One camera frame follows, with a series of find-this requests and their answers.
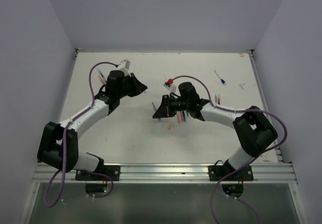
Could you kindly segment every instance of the metal frame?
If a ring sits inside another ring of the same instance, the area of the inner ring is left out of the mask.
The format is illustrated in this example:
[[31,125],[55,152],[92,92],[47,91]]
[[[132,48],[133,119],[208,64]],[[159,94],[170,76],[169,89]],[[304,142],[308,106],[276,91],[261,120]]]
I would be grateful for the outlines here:
[[36,203],[36,198],[38,195],[39,186],[40,186],[39,182],[32,182],[31,188],[29,190],[29,194],[27,197],[27,201],[25,204],[25,208],[24,208],[24,211],[21,215],[19,224],[29,223],[32,211],[33,211],[35,203]]
[[[120,179],[116,183],[165,183],[165,184],[210,184],[208,166],[213,164],[115,164],[121,166]],[[294,169],[291,164],[252,164],[254,181],[257,183],[296,183]],[[34,181],[47,183],[56,172],[51,166],[38,164]],[[66,183],[84,183],[75,180],[76,171],[66,174]],[[60,182],[58,174],[54,183]]]
[[305,213],[305,209],[304,209],[303,202],[301,200],[300,193],[298,191],[297,184],[293,183],[293,184],[289,184],[288,186],[290,187],[293,203],[294,203],[294,206],[295,206],[295,210],[296,210],[299,222],[301,224],[308,223],[308,219],[307,219],[307,216],[306,216],[306,213]]
[[[262,100],[262,103],[263,103],[264,110],[269,111],[268,110],[267,103],[266,103],[264,91],[263,91],[263,88],[262,88],[262,84],[261,84],[261,81],[260,81],[260,78],[259,78],[259,75],[258,75],[258,72],[257,72],[257,68],[256,68],[256,65],[255,65],[255,60],[254,60],[253,52],[250,51],[248,53],[248,56],[249,56],[250,61],[251,61],[251,65],[252,65],[253,72],[254,72],[254,75],[255,75],[255,80],[256,80],[256,83],[257,83],[257,88],[258,88],[258,91],[260,93],[260,97],[261,97],[261,100]],[[266,116],[266,117],[272,123],[271,116]],[[283,163],[284,161],[283,161],[283,156],[282,156],[282,153],[280,151],[280,148],[279,147],[276,148],[275,149],[275,152],[276,152],[276,156],[277,156],[278,162],[282,162]]]

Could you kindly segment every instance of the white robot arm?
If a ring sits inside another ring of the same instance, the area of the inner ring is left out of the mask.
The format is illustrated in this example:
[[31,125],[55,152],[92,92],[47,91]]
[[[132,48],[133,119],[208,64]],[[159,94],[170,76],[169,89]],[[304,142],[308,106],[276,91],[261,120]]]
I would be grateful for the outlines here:
[[147,89],[147,86],[137,80],[133,73],[128,72],[129,61],[125,60],[110,72],[106,84],[94,96],[84,109],[69,119],[60,123],[49,122],[43,131],[38,149],[38,161],[62,170],[63,144],[57,141],[63,139],[66,132],[66,172],[82,170],[105,174],[104,160],[100,157],[82,153],[78,150],[78,140],[96,122],[110,115],[125,96],[134,97]]
[[[165,87],[173,89],[172,80],[165,83]],[[241,146],[224,163],[224,176],[241,168],[253,158],[257,158],[277,138],[277,132],[269,120],[258,107],[252,106],[249,110],[233,109],[229,107],[214,107],[209,100],[200,99],[195,87],[190,82],[181,83],[178,87],[180,96],[163,95],[160,107],[153,118],[173,117],[178,111],[187,111],[196,119],[211,121],[233,128],[239,138]]]

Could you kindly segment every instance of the white enclosure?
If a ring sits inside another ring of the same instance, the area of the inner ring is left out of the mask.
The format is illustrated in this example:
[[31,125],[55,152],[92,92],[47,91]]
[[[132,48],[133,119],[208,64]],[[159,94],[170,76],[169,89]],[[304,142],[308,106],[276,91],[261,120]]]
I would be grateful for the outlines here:
[[[90,102],[88,74],[101,61],[131,61],[130,72],[148,86],[146,93],[123,98],[108,117],[90,128],[79,141],[79,150],[102,157],[107,163],[212,163],[228,159],[240,142],[234,129],[188,118],[179,124],[176,117],[152,119],[152,102],[158,107],[162,95],[168,94],[163,84],[169,78],[189,75],[200,79],[211,92],[220,94],[221,104],[234,108],[252,105],[263,109],[260,92],[248,54],[238,53],[79,53],[65,99],[61,120],[65,120]],[[102,65],[105,76],[114,68]],[[226,81],[224,86],[214,71]],[[95,93],[102,85],[96,70],[92,76]],[[191,81],[200,97],[205,89],[191,79],[178,79],[175,84]],[[257,163],[276,163],[275,151],[263,154]]]

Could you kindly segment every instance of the purple cable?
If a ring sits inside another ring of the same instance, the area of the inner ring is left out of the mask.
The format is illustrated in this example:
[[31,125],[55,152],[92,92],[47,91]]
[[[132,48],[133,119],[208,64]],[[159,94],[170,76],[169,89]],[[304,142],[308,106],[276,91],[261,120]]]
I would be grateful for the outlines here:
[[[199,82],[199,83],[200,83],[200,84],[201,84],[201,85],[206,89],[206,92],[207,92],[207,95],[208,95],[208,98],[209,98],[209,102],[210,102],[210,104],[211,104],[214,108],[218,108],[219,110],[226,111],[226,112],[231,112],[231,113],[261,112],[261,113],[265,113],[265,114],[267,114],[267,115],[270,115],[270,116],[274,117],[274,118],[275,118],[275,119],[276,119],[276,120],[277,120],[277,121],[282,125],[283,130],[284,130],[284,137],[283,137],[283,139],[282,139],[278,144],[276,144],[276,145],[275,145],[275,146],[273,146],[273,147],[270,147],[270,148],[266,149],[263,153],[265,153],[265,152],[267,152],[267,151],[270,151],[270,150],[273,150],[273,149],[275,149],[275,148],[279,147],[280,145],[282,145],[282,144],[285,142],[285,140],[286,140],[286,138],[287,138],[287,135],[288,135],[287,128],[286,128],[286,126],[285,126],[284,122],[283,122],[283,121],[282,121],[278,116],[276,116],[275,114],[270,113],[270,112],[265,111],[265,110],[259,110],[259,109],[244,109],[244,110],[236,110],[236,111],[234,111],[234,110],[231,110],[231,109],[223,108],[223,107],[221,107],[221,106],[219,106],[219,105],[214,105],[214,104],[213,104],[213,102],[211,101],[211,96],[210,96],[210,92],[209,92],[208,88],[206,87],[206,85],[205,85],[205,84],[203,84],[203,82],[201,82],[201,80],[199,80],[199,79],[197,79],[197,78],[195,78],[195,77],[191,77],[191,76],[178,76],[178,77],[174,77],[174,78],[173,78],[173,80],[176,80],[176,79],[178,79],[178,78],[191,78],[191,79],[194,79],[194,80],[196,80],[197,82]],[[226,176],[222,177],[222,178],[217,182],[217,184],[215,185],[215,188],[213,189],[213,191],[212,191],[212,193],[211,193],[211,195],[210,195],[210,209],[211,209],[211,213],[212,213],[213,218],[215,219],[215,221],[216,221],[218,224],[220,224],[220,222],[219,222],[219,220],[218,220],[218,218],[217,218],[217,216],[216,216],[216,214],[215,214],[215,212],[214,212],[214,210],[213,210],[213,197],[214,197],[214,194],[215,194],[215,192],[216,192],[217,188],[219,187],[219,184],[220,184],[223,180],[225,180],[225,179],[227,179],[228,177],[230,177],[230,176],[232,176],[232,175],[234,175],[234,174],[238,173],[240,170],[242,170],[243,168],[245,168],[245,167],[247,167],[248,165],[250,165],[251,163],[253,163],[256,159],[257,159],[257,158],[253,158],[251,161],[249,161],[248,163],[244,164],[244,165],[243,165],[243,166],[241,166],[239,169],[237,169],[237,170],[235,170],[235,171],[233,171],[233,172],[229,173],[228,175],[226,175]],[[246,201],[244,201],[244,200],[242,200],[242,199],[239,199],[239,198],[238,198],[237,200],[238,200],[238,201],[240,201],[240,202],[242,202],[243,204],[245,204],[245,205],[249,206],[249,207],[253,210],[253,212],[255,213],[256,218],[257,218],[257,222],[258,222],[258,223],[261,223],[258,213],[255,211],[255,209],[254,209],[250,204],[248,204]]]
[[[67,130],[68,130],[68,128],[72,125],[72,123],[76,120],[76,119],[78,119],[79,117],[81,117],[81,116],[83,116],[85,113],[87,113],[92,107],[93,107],[93,105],[94,105],[94,102],[95,102],[95,96],[94,96],[94,91],[93,91],[93,86],[92,86],[92,80],[91,80],[91,78],[92,78],[92,72],[93,72],[93,70],[97,67],[97,66],[99,66],[99,65],[101,65],[101,64],[111,64],[111,65],[113,65],[113,66],[115,66],[115,67],[117,67],[117,65],[116,64],[114,64],[114,63],[110,63],[110,62],[100,62],[100,63],[97,63],[97,64],[95,64],[92,68],[91,68],[91,70],[90,70],[90,73],[89,73],[89,84],[90,84],[90,90],[91,90],[91,95],[92,95],[92,102],[91,102],[91,105],[88,107],[88,108],[86,108],[83,112],[81,112],[80,114],[78,114],[77,116],[75,116],[72,120],[71,120],[71,122],[69,122],[67,125],[66,125],[66,127],[65,127],[65,129],[64,129],[64,132],[63,132],[63,135],[62,135],[62,173],[61,173],[61,182],[60,182],[60,188],[59,188],[59,192],[58,192],[58,195],[57,195],[57,197],[56,197],[56,199],[52,202],[52,203],[48,203],[48,192],[49,192],[49,189],[50,189],[50,186],[51,186],[51,184],[52,184],[52,182],[53,182],[53,180],[55,179],[55,177],[57,176],[57,174],[60,172],[60,170],[58,170],[52,177],[51,177],[51,179],[49,180],[49,182],[48,182],[48,185],[47,185],[47,187],[46,187],[46,190],[45,190],[45,196],[44,196],[44,201],[45,201],[45,205],[47,206],[47,207],[53,207],[55,204],[57,204],[57,202],[59,201],[59,199],[60,199],[60,197],[61,197],[61,194],[62,194],[62,191],[63,191],[63,189],[64,189],[64,185],[65,185],[65,176],[66,176],[66,162],[67,162],[67,153],[66,153],[66,149],[67,149],[67,144],[66,144],[66,136],[67,136]],[[102,175],[102,174],[98,174],[98,173],[93,173],[93,172],[88,172],[89,174],[93,174],[93,175],[100,175],[100,176],[103,176],[103,177],[105,177],[105,178],[108,178],[110,181],[111,181],[111,183],[112,183],[112,189],[113,189],[113,181],[111,180],[111,178],[110,177],[108,177],[107,175]]]

